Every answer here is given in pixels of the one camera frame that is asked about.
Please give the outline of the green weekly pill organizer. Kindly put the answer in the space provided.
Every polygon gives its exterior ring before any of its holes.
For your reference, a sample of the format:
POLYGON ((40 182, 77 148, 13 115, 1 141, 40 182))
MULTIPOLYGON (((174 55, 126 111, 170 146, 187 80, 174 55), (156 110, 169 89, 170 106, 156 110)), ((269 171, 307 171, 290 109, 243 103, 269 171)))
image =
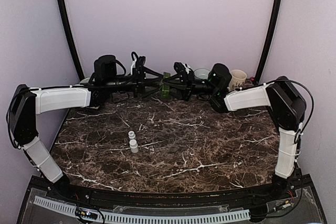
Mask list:
MULTIPOLYGON (((169 78, 171 74, 169 72, 163 72, 163 78, 169 78)), ((170 87, 166 84, 162 84, 161 86, 161 99, 169 98, 170 87)))

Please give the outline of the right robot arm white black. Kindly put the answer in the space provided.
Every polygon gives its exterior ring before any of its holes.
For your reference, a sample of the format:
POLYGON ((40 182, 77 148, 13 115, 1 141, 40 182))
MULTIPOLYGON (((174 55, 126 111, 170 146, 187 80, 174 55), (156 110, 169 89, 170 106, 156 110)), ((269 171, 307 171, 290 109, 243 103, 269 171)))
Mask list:
POLYGON ((301 136, 309 122, 305 119, 307 103, 295 88, 296 81, 281 76, 264 84, 229 91, 232 75, 222 63, 214 64, 205 80, 196 79, 195 72, 180 62, 174 64, 174 69, 176 74, 165 78, 163 84, 177 90, 182 100, 189 100, 193 94, 207 94, 211 107, 218 113, 267 106, 280 137, 275 175, 283 179, 291 176, 301 136))

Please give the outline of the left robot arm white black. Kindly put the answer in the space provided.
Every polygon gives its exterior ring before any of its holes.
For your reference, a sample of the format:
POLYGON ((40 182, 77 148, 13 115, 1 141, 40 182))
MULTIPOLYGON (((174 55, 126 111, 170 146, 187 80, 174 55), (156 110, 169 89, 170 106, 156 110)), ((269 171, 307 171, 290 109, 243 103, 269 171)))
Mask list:
POLYGON ((114 55, 103 55, 93 64, 94 72, 87 81, 73 86, 30 88, 20 84, 6 113, 9 140, 21 149, 30 162, 54 184, 53 191, 63 201, 74 197, 68 178, 40 140, 36 116, 45 112, 70 108, 96 108, 115 92, 146 94, 146 87, 161 82, 163 75, 145 66, 145 57, 132 52, 130 73, 117 73, 125 66, 114 55))

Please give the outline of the pale green bowl right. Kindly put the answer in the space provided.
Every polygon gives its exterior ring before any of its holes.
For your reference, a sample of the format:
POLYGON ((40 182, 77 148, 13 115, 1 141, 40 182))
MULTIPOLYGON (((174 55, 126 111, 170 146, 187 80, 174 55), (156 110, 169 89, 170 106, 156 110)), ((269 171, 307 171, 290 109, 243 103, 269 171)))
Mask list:
POLYGON ((210 71, 208 69, 199 68, 194 70, 194 76, 196 79, 207 80, 210 71))

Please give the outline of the pale green bowl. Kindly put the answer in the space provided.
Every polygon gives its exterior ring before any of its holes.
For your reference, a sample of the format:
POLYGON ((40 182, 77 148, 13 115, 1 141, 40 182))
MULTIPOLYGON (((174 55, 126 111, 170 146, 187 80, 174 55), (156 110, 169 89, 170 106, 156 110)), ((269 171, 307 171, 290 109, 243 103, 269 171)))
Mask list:
POLYGON ((210 71, 208 69, 199 68, 194 70, 194 76, 196 79, 207 80, 210 71))
POLYGON ((90 80, 90 78, 87 77, 87 78, 84 78, 83 80, 81 80, 79 83, 80 84, 87 84, 87 83, 89 83, 89 80, 90 80))

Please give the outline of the cream ceramic mug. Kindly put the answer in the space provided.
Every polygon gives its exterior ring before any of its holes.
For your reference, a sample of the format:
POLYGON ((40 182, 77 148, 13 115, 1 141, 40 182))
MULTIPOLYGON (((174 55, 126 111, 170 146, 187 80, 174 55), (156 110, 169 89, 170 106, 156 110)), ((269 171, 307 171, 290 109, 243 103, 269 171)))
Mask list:
POLYGON ((232 70, 230 74, 232 78, 228 87, 229 91, 241 88, 247 79, 247 74, 244 71, 238 69, 232 70))

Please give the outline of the pale green bowl left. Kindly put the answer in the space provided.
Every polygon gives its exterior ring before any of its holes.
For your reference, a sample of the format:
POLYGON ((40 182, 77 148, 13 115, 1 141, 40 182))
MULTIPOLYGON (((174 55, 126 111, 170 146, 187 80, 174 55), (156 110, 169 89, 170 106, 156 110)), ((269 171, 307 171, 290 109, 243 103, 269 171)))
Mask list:
POLYGON ((87 84, 87 83, 89 83, 89 80, 90 80, 90 78, 87 77, 87 78, 84 78, 83 80, 81 80, 79 83, 80 84, 87 84))

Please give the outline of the white pill bottle front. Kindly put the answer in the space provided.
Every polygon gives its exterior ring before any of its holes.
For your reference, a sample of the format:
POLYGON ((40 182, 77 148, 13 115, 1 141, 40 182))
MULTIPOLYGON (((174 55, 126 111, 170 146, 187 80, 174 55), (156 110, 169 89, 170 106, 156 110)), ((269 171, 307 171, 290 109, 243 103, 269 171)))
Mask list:
POLYGON ((130 140, 129 146, 132 153, 137 153, 139 151, 137 140, 135 139, 130 140))

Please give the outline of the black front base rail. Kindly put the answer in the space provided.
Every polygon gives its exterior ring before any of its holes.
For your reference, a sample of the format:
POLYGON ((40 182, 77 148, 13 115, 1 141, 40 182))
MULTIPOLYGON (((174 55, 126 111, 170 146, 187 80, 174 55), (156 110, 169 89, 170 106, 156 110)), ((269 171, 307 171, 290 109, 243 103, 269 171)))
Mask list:
POLYGON ((83 186, 67 185, 61 192, 67 192, 74 199, 81 199, 93 206, 109 208, 113 205, 135 207, 191 207, 215 204, 232 204, 234 206, 265 204, 275 197, 269 193, 270 185, 247 189, 210 191, 203 193, 132 193, 94 189, 83 186))

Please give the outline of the left black frame post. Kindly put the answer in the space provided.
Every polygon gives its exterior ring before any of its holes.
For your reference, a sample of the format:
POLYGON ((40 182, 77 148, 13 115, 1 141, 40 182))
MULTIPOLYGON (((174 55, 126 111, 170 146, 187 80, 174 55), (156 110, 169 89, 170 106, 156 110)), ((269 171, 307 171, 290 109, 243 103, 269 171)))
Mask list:
POLYGON ((75 45, 75 40, 72 34, 72 30, 70 27, 70 21, 68 17, 67 7, 66 7, 66 1, 65 0, 57 0, 58 9, 61 17, 61 22, 63 26, 63 30, 66 36, 66 41, 68 44, 68 48, 70 51, 71 59, 73 61, 73 65, 76 70, 76 74, 79 80, 84 79, 85 75, 80 63, 80 59, 78 56, 77 48, 75 45))

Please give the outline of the black frame post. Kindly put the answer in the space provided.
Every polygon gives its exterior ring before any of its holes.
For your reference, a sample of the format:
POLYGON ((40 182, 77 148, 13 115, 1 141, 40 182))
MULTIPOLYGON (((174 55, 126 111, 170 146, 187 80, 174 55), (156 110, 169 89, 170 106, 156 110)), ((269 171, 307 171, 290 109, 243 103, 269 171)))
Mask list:
POLYGON ((261 56, 259 59, 258 67, 255 73, 255 76, 251 78, 254 85, 257 85, 260 83, 261 77, 263 75, 263 71, 266 66, 266 62, 267 62, 268 55, 269 55, 270 48, 271 48, 272 39, 273 39, 275 30, 276 30, 276 24, 277 24, 277 19, 279 15, 280 5, 281 5, 281 0, 274 0, 273 5, 272 5, 270 20, 269 20, 269 25, 268 25, 268 29, 266 33, 266 38, 265 38, 264 46, 263 46, 261 56))
POLYGON ((77 48, 75 45, 75 40, 72 34, 72 30, 70 27, 70 21, 68 17, 67 7, 66 7, 66 1, 65 0, 57 0, 58 9, 61 17, 61 22, 63 26, 63 30, 66 36, 66 41, 68 44, 68 48, 70 51, 71 59, 73 61, 73 65, 76 70, 76 74, 79 80, 84 79, 85 75, 80 63, 80 59, 78 56, 77 48))

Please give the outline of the right black frame post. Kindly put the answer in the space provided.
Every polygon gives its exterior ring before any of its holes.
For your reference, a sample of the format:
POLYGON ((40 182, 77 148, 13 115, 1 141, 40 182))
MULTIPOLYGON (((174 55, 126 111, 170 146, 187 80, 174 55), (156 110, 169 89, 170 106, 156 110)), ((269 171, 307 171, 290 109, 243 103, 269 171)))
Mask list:
POLYGON ((255 73, 255 76, 251 78, 254 85, 257 85, 260 83, 261 77, 263 75, 263 71, 266 66, 266 62, 267 62, 268 55, 269 55, 270 48, 271 48, 272 39, 273 39, 275 30, 276 30, 276 24, 277 24, 277 19, 279 15, 280 5, 281 5, 281 0, 274 0, 273 5, 272 5, 270 20, 269 20, 269 25, 268 25, 268 29, 266 33, 266 38, 265 38, 264 46, 263 46, 261 56, 259 59, 258 67, 255 73))

